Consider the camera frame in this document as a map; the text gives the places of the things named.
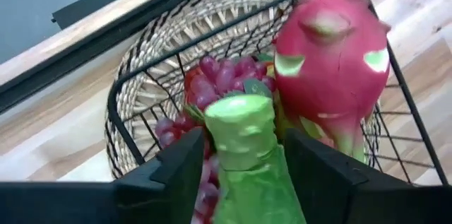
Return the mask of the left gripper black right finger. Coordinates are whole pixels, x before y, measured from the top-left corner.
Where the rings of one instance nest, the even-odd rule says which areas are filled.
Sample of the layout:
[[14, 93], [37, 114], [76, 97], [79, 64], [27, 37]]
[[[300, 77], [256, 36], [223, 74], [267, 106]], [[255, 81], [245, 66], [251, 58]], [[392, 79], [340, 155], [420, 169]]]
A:
[[452, 186], [417, 187], [298, 129], [285, 158], [307, 224], [452, 224]]

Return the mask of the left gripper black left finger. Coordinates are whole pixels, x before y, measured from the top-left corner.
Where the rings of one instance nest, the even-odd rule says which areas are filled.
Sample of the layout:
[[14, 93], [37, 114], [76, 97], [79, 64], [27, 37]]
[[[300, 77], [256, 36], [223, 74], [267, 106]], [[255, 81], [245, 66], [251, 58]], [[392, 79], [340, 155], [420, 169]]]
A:
[[0, 224], [190, 224], [203, 152], [195, 128], [112, 182], [0, 182]]

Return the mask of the dark red grape bunch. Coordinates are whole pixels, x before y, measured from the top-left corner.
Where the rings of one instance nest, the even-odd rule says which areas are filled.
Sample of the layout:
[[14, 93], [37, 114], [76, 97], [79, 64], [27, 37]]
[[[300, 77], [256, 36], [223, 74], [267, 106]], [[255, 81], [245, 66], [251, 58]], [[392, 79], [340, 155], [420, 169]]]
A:
[[[162, 148], [178, 141], [183, 134], [195, 127], [205, 128], [204, 123], [196, 122], [185, 112], [180, 112], [175, 120], [160, 119], [155, 133]], [[191, 224], [213, 224], [213, 215], [220, 194], [218, 180], [218, 159], [209, 139], [204, 140], [203, 169], [194, 206]]]

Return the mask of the black wire basket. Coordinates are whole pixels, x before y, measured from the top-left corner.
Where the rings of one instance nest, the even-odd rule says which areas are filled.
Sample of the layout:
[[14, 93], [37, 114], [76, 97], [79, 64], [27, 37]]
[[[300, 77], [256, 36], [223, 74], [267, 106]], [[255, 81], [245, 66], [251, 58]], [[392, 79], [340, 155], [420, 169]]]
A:
[[392, 27], [392, 73], [362, 122], [367, 163], [415, 184], [452, 184], [452, 0], [371, 0]]

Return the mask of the pink dragon fruit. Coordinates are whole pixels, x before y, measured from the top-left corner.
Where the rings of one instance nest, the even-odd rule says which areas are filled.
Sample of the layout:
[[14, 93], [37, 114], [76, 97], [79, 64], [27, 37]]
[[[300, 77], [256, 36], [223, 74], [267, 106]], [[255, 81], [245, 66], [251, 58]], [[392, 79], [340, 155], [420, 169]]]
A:
[[274, 40], [285, 115], [319, 125], [338, 151], [365, 160], [360, 124], [390, 71], [391, 27], [370, 0], [299, 0]]

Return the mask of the pink grape bunch with leaf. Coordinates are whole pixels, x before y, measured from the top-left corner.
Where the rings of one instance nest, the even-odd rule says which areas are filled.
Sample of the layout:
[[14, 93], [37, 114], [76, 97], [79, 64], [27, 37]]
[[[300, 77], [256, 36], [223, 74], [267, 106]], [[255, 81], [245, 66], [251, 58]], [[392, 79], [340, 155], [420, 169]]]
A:
[[275, 91], [273, 62], [255, 56], [217, 60], [207, 55], [184, 79], [184, 102], [200, 110], [236, 92], [271, 97]]

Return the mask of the round woven placemat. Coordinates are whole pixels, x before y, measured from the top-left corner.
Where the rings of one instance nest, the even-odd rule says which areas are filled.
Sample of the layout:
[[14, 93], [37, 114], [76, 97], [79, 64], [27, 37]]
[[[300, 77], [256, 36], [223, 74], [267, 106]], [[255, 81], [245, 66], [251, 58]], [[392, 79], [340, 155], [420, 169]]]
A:
[[119, 65], [107, 108], [145, 160], [159, 150], [157, 121], [195, 110], [186, 100], [200, 59], [271, 63], [271, 41], [291, 8], [290, 0], [185, 0], [149, 22]]

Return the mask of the black aluminium table frame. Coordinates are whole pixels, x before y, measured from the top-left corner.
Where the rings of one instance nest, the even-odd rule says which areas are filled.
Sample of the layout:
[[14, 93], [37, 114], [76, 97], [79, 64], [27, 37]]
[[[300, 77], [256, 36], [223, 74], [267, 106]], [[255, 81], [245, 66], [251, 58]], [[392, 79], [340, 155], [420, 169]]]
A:
[[185, 0], [116, 0], [0, 64], [0, 115], [144, 29]]

